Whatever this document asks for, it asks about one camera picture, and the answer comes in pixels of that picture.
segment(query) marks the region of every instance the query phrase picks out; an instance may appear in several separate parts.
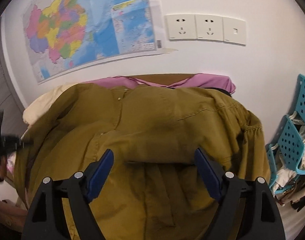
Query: pink fabric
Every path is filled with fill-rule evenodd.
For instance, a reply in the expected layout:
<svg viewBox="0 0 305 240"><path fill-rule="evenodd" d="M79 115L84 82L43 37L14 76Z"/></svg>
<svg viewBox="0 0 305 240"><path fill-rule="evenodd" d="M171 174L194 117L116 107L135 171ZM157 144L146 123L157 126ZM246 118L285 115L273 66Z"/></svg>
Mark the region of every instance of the pink fabric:
<svg viewBox="0 0 305 240"><path fill-rule="evenodd" d="M134 89L136 86L140 84L146 84L153 87L166 87L166 88L180 88L180 87L200 87L200 88L221 88L228 91L230 94L234 93L236 90L236 86L230 80L230 77L227 76L219 76L213 74L196 74L193 77L187 78L185 80L179 81L177 83L173 83L169 86L160 85L152 82L147 82L138 78L131 77L107 77L98 80L88 81L85 83L95 83L99 86L112 88L117 86L125 86L131 89Z"/></svg>

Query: barcode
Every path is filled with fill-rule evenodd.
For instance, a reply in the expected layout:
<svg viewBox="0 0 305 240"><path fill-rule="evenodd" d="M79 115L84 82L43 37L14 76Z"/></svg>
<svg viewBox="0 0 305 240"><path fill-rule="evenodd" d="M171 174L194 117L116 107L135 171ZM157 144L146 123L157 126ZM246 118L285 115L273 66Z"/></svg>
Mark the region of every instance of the barcode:
<svg viewBox="0 0 305 240"><path fill-rule="evenodd" d="M162 41L161 40L158 40L157 41L157 48L161 49L163 46L162 46Z"/></svg>

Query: silver screw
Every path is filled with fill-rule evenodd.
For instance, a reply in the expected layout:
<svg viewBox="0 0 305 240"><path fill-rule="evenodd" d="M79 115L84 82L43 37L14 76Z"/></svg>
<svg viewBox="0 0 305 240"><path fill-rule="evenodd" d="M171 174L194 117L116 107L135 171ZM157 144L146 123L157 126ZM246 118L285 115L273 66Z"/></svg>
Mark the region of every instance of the silver screw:
<svg viewBox="0 0 305 240"><path fill-rule="evenodd" d="M259 178L257 179L257 181L258 181L260 184L264 184L264 183L266 182L265 179L262 178L262 177L259 177Z"/></svg>
<svg viewBox="0 0 305 240"><path fill-rule="evenodd" d="M50 178L49 177L45 177L42 182L47 184L47 183L50 182Z"/></svg>
<svg viewBox="0 0 305 240"><path fill-rule="evenodd" d="M83 174L81 171L76 172L76 173L75 173L75 178L76 178L76 179L80 179L83 175L84 175L84 174Z"/></svg>
<svg viewBox="0 0 305 240"><path fill-rule="evenodd" d="M232 179L232 178L234 177L234 174L233 174L232 172L230 172L230 171L227 171L227 172L225 173L225 176L226 176L227 178Z"/></svg>

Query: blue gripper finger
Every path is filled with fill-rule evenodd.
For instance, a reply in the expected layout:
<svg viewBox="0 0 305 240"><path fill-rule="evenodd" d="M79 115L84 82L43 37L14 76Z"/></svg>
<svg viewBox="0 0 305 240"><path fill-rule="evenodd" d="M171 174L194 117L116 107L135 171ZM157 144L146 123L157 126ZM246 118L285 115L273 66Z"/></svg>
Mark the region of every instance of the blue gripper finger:
<svg viewBox="0 0 305 240"><path fill-rule="evenodd" d="M114 155L112 150L105 151L99 161L89 164L85 170L87 177L86 194L85 198L88 203L92 202L99 196L99 193L105 184L105 181L110 173L114 163Z"/></svg>
<svg viewBox="0 0 305 240"><path fill-rule="evenodd" d="M225 174L219 163L211 161L203 149L195 150L195 165L209 195L219 202L223 197L222 182Z"/></svg>

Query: wall outlet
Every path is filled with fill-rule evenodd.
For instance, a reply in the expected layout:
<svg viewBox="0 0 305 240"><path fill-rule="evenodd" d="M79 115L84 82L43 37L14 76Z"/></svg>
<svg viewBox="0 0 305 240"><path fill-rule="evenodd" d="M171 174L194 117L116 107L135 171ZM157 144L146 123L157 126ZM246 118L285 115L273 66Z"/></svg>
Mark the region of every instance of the wall outlet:
<svg viewBox="0 0 305 240"><path fill-rule="evenodd" d="M196 14L197 38L199 40L223 41L223 18Z"/></svg>
<svg viewBox="0 0 305 240"><path fill-rule="evenodd" d="M233 18L223 18L224 24L224 41L246 45L246 22Z"/></svg>
<svg viewBox="0 0 305 240"><path fill-rule="evenodd" d="M166 24L170 40L195 40L196 24L194 14L166 15Z"/></svg>

